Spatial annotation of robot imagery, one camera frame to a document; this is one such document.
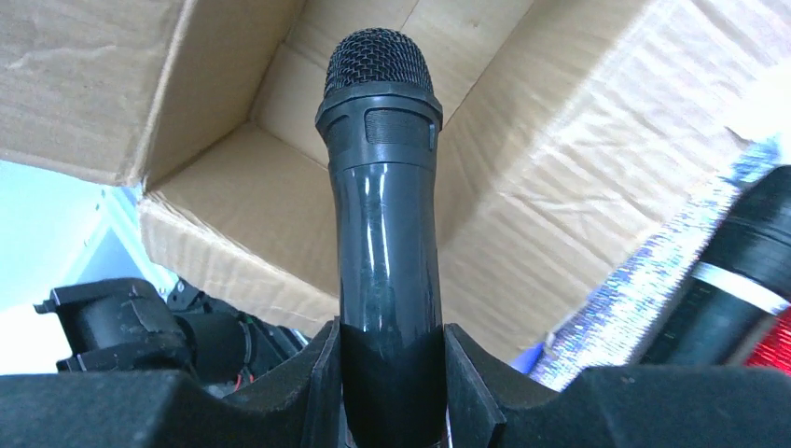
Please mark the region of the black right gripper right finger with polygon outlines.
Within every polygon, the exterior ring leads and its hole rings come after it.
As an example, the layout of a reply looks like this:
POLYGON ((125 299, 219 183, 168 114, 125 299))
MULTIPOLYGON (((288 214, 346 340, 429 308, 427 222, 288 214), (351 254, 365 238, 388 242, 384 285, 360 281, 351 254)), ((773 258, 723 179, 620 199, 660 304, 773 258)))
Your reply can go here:
POLYGON ((454 447, 591 447, 590 406, 573 403, 486 352, 458 324, 444 327, 454 447))

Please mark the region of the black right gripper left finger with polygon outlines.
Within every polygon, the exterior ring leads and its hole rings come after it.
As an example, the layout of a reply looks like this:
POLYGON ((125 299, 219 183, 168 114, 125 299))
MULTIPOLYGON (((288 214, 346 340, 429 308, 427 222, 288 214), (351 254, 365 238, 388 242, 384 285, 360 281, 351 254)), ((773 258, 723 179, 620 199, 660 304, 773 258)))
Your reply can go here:
POLYGON ((227 447, 337 447, 340 322, 327 322, 297 355, 225 398, 242 410, 227 447))

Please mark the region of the silver rhinestone microphone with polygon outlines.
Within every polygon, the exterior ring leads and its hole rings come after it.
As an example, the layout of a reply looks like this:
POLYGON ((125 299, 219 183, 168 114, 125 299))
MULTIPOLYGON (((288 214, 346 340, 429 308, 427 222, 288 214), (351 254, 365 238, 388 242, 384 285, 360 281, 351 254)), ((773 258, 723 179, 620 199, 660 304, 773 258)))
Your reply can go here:
POLYGON ((678 214, 549 333, 529 378, 561 391, 588 367, 635 362, 731 206, 789 162, 789 144, 773 136, 695 188, 678 214))

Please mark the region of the brown cardboard box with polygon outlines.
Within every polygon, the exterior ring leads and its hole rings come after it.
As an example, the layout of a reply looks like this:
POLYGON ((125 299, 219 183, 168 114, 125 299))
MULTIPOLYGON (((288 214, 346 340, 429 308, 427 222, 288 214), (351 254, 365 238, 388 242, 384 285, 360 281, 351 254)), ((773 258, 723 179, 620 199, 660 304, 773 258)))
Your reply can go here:
POLYGON ((403 32, 444 109, 442 310, 508 360, 743 143, 786 1, 5 1, 1 157, 143 183, 151 259, 260 318, 339 310, 314 116, 349 33, 403 32))

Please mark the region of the black microphone with silver band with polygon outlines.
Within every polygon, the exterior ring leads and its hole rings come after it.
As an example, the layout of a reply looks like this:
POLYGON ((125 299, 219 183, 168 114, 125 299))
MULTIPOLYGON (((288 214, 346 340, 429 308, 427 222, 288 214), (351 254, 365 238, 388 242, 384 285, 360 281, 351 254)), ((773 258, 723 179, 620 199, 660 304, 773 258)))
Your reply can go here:
POLYGON ((643 364, 717 365, 790 304, 790 168, 772 170, 732 206, 685 277, 643 364))

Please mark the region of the plain black microphone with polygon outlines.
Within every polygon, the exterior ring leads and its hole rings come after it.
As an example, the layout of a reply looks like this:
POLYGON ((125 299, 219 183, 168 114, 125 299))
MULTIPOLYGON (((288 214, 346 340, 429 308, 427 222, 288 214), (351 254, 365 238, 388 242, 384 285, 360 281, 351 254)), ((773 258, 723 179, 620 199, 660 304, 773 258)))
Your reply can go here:
POLYGON ((349 431, 359 447, 436 446, 447 407, 435 228, 443 109, 419 47, 386 28, 343 38, 315 126, 335 201, 349 431))

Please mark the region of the purple plastic microphone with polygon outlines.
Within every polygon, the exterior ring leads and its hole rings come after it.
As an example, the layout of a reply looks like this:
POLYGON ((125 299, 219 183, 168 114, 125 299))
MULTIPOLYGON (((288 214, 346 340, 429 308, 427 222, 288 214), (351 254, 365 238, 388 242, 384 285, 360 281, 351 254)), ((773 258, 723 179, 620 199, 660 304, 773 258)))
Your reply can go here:
POLYGON ((528 348, 510 363, 511 367, 522 374, 530 373, 536 362, 543 356, 544 348, 544 343, 537 343, 528 348))

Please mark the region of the red glitter microphone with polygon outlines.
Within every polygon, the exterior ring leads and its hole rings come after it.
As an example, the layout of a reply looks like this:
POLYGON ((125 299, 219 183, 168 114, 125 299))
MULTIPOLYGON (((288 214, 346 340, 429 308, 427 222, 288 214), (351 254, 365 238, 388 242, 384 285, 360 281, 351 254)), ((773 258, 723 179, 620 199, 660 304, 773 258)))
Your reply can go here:
POLYGON ((767 367, 790 374, 790 309, 781 312, 767 334, 744 362, 749 367, 767 367))

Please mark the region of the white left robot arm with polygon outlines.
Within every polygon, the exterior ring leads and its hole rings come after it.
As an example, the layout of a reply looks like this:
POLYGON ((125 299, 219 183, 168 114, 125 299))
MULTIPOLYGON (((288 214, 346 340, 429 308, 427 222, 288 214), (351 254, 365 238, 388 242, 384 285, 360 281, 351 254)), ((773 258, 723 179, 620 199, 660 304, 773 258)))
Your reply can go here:
POLYGON ((35 306, 55 314, 72 355, 58 371, 179 370, 222 398, 295 356, 309 338, 184 280, 167 298, 139 278, 57 287, 35 306))

